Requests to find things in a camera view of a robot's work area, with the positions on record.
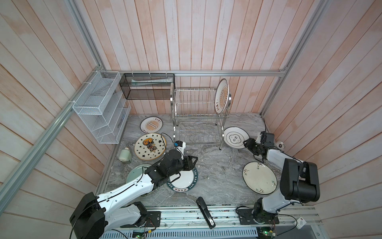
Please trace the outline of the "white plate orange sunburst design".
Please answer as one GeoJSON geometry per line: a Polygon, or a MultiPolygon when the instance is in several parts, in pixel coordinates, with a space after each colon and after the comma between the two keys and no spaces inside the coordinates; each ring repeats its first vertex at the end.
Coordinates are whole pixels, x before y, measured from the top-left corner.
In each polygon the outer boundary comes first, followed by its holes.
{"type": "Polygon", "coordinates": [[[218,87],[215,91],[214,97],[214,109],[215,112],[219,115],[224,109],[227,107],[228,99],[229,99],[229,84],[228,81],[223,78],[218,84],[218,87]]]}

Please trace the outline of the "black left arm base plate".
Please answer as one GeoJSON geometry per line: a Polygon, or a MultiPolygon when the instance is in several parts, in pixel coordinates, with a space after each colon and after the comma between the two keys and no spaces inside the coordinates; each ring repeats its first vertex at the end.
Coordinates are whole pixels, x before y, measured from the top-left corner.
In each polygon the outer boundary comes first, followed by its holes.
{"type": "Polygon", "coordinates": [[[121,226],[122,228],[138,228],[138,227],[154,227],[160,226],[161,212],[160,211],[147,211],[145,206],[141,202],[134,202],[128,206],[136,206],[139,210],[140,217],[134,224],[127,224],[121,226]]]}

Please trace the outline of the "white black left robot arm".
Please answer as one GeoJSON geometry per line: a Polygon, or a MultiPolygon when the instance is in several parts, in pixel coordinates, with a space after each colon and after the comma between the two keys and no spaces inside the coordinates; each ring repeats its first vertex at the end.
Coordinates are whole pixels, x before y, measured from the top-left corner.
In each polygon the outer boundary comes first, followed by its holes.
{"type": "Polygon", "coordinates": [[[123,225],[140,226],[146,220],[147,211],[134,200],[161,187],[172,175],[193,170],[198,160],[196,156],[184,156],[181,151],[171,149],[129,183],[106,193],[86,194],[69,219],[70,235],[98,239],[104,232],[123,225]]]}

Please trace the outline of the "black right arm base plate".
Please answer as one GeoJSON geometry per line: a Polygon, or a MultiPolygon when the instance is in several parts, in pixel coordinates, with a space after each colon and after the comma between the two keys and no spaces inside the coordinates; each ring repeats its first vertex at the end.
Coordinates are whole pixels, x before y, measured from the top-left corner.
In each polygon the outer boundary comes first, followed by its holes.
{"type": "Polygon", "coordinates": [[[268,213],[253,208],[239,207],[235,210],[241,225],[279,224],[277,214],[268,213]]]}

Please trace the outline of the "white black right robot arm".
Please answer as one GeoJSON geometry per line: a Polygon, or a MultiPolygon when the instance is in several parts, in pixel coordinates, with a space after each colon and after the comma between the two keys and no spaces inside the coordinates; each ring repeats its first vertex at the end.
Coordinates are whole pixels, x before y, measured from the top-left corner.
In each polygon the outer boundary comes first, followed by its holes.
{"type": "Polygon", "coordinates": [[[320,198],[317,165],[287,155],[275,145],[274,135],[261,132],[257,139],[244,140],[243,145],[262,161],[244,166],[246,185],[261,194],[252,210],[253,220],[264,224],[275,219],[278,212],[295,203],[316,202],[320,198]]]}

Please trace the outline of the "white plate green clover design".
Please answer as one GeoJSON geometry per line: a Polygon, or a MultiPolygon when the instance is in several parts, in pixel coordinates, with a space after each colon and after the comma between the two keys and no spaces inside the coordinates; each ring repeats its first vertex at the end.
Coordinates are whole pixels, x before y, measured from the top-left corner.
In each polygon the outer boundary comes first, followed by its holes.
{"type": "Polygon", "coordinates": [[[226,128],[223,134],[226,145],[234,149],[244,149],[244,141],[249,139],[249,134],[236,126],[226,128]]]}

